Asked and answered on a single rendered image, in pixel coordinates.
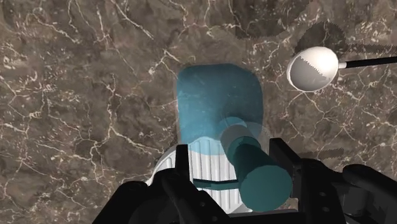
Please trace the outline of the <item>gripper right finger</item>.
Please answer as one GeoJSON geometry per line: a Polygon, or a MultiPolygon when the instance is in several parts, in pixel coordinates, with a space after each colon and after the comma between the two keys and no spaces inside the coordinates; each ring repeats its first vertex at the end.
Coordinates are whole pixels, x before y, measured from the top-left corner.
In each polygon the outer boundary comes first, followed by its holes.
{"type": "Polygon", "coordinates": [[[300,158],[281,138],[270,139],[269,155],[292,177],[305,224],[397,224],[397,181],[381,172],[363,164],[334,171],[300,158]]]}

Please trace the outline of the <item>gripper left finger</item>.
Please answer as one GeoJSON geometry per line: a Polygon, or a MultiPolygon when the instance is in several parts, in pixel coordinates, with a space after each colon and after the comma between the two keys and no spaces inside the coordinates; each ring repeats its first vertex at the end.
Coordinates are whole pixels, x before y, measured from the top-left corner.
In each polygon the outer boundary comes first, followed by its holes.
{"type": "Polygon", "coordinates": [[[157,172],[150,185],[121,184],[92,224],[231,224],[231,218],[190,181],[188,146],[182,144],[174,168],[157,172]]]}

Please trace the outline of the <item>teal and white spray bottle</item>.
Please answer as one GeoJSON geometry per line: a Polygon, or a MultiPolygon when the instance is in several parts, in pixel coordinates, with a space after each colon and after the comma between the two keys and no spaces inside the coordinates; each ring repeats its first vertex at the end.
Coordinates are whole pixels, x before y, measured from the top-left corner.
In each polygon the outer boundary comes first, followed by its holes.
{"type": "Polygon", "coordinates": [[[233,64],[186,67],[178,74],[178,141],[189,177],[226,212],[267,212],[289,198],[292,179],[269,155],[258,78],[233,64]]]}

